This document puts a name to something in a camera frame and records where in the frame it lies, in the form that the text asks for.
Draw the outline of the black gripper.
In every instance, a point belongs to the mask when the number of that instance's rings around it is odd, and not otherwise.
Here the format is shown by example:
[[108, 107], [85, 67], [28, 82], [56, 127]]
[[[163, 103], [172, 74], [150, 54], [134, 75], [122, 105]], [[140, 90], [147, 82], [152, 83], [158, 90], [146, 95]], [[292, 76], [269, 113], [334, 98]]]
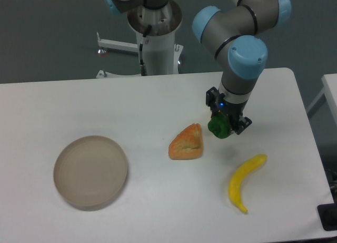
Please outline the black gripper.
[[251, 119], [243, 116], [248, 99], [249, 94], [221, 93], [216, 87], [211, 87], [206, 91], [205, 104], [210, 108], [211, 116], [221, 112], [228, 118], [231, 124], [230, 135], [240, 135], [252, 124]]

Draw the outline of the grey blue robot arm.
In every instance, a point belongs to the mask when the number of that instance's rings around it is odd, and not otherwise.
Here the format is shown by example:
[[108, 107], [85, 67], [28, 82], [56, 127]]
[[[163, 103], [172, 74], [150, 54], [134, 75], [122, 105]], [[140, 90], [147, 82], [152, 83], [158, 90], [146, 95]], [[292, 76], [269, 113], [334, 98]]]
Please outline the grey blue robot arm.
[[[112, 13], [126, 13], [136, 34], [136, 52], [142, 76], [173, 74], [175, 32], [182, 11], [173, 0], [105, 0]], [[221, 66], [220, 85], [206, 92], [211, 110], [208, 129], [220, 139], [242, 133], [252, 122], [243, 115], [250, 94], [268, 57], [256, 37], [287, 21], [290, 0], [234, 0], [236, 7], [223, 12], [215, 6], [200, 10], [192, 31]]]

